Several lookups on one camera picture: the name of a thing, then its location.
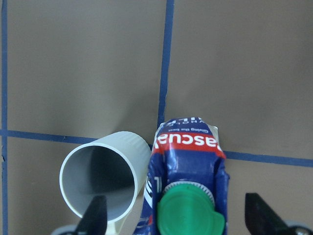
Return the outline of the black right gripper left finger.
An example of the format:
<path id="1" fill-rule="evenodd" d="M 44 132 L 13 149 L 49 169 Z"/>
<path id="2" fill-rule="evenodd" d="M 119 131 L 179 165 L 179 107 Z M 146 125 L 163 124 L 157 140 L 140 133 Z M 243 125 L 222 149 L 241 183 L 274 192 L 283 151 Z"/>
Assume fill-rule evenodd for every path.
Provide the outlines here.
<path id="1" fill-rule="evenodd" d="M 74 235 L 104 235 L 107 230 L 106 196 L 95 196 L 78 223 Z"/>

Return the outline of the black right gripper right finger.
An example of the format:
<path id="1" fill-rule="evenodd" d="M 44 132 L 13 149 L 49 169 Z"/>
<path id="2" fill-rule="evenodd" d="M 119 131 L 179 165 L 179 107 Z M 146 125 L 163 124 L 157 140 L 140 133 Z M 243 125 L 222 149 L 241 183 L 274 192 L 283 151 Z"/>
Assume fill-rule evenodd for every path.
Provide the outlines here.
<path id="1" fill-rule="evenodd" d="M 245 195 L 245 224 L 251 235 L 290 235 L 281 217 L 257 193 Z"/>

